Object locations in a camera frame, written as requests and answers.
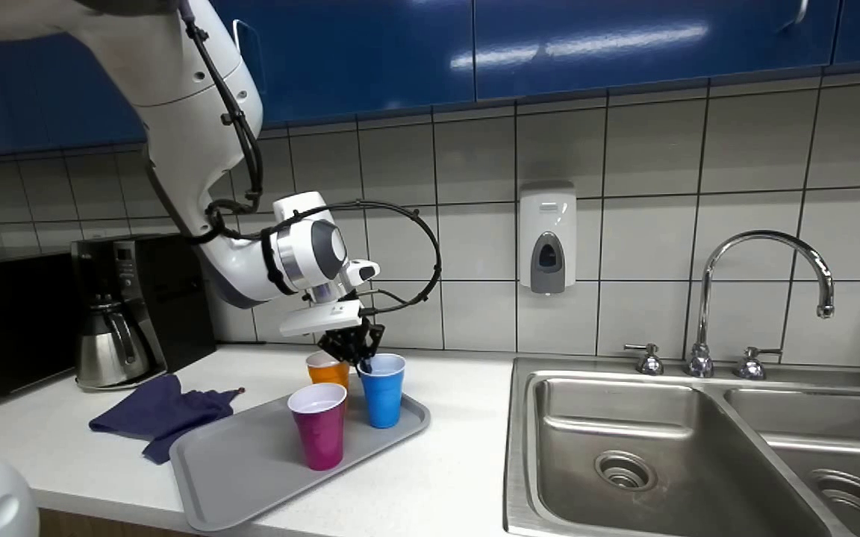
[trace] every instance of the stainless steel sink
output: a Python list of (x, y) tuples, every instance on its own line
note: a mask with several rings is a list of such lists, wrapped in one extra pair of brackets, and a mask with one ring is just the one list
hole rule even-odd
[(860, 535), (860, 377), (515, 362), (509, 535)]
[(860, 392), (736, 389), (726, 400), (860, 535)]
[(690, 385), (532, 385), (535, 501), (569, 525), (826, 535), (751, 443)]

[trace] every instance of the coffee maker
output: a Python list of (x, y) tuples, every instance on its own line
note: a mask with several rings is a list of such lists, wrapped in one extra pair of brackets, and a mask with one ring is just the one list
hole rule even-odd
[(70, 258), (84, 298), (84, 392), (130, 389), (215, 353), (202, 271), (185, 237), (78, 243)]

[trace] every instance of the gray tray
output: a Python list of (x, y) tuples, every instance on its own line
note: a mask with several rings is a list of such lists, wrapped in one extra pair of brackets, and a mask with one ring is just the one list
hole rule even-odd
[(226, 532), (276, 506), (379, 456), (382, 452), (424, 432), (427, 407), (403, 397), (400, 425), (372, 431), (359, 397), (347, 400), (344, 464), (309, 473), (300, 459), (299, 431), (287, 397), (242, 416), (190, 431), (170, 444), (170, 467), (193, 532)]

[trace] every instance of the white countertop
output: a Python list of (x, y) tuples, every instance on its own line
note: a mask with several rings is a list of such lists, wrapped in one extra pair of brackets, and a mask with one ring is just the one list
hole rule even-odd
[[(306, 385), (305, 356), (224, 346), (179, 380), (185, 392), (244, 389), (232, 404), (242, 412)], [(430, 410), (430, 431), (232, 535), (505, 535), (502, 464), (512, 364), (403, 356), (403, 392)], [(87, 428), (123, 397), (79, 395), (70, 380), (60, 380), (0, 404), (0, 459), (30, 480), (38, 507), (187, 532), (173, 470), (147, 464), (147, 443)]]

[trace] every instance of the blue cloth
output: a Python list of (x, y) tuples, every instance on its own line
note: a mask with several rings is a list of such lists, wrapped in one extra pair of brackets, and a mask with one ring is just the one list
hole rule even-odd
[(135, 389), (123, 404), (90, 422), (90, 431), (148, 440), (144, 456), (160, 467), (170, 459), (167, 449), (187, 431), (232, 416), (229, 400), (242, 392), (244, 389), (182, 395), (182, 382), (167, 373)]

